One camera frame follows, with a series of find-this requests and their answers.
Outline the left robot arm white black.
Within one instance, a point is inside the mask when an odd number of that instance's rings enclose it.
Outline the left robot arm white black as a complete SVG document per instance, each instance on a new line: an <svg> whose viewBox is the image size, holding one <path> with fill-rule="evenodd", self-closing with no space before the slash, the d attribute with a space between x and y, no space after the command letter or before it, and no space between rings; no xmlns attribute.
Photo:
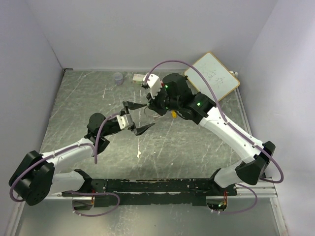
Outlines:
<svg viewBox="0 0 315 236"><path fill-rule="evenodd" d="M69 192L80 196L90 195L93 191L92 178L82 170L69 173L63 171L82 160L97 156L109 145L106 136L123 130L135 135L143 134L150 124L136 127L130 115L131 110L145 107L145 104L123 102L120 112L105 117L101 113L90 116L87 134L79 141L46 153L33 150L25 155L22 162L9 180L9 195L15 202L26 202L33 206L48 195Z"/></svg>

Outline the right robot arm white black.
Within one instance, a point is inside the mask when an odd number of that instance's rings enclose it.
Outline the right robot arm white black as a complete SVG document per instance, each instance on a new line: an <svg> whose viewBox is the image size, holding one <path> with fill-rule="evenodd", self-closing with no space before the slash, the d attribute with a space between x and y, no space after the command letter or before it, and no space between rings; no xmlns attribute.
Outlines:
<svg viewBox="0 0 315 236"><path fill-rule="evenodd" d="M205 94L193 94L186 78L172 73L160 79L150 74L143 79L150 92L147 94L148 108L163 116L174 111L185 120L211 131L228 144L241 158L229 167L219 169L212 175L209 191L220 195L226 187L244 182L256 185L270 163L276 146L262 142L240 128L220 110L216 103Z"/></svg>

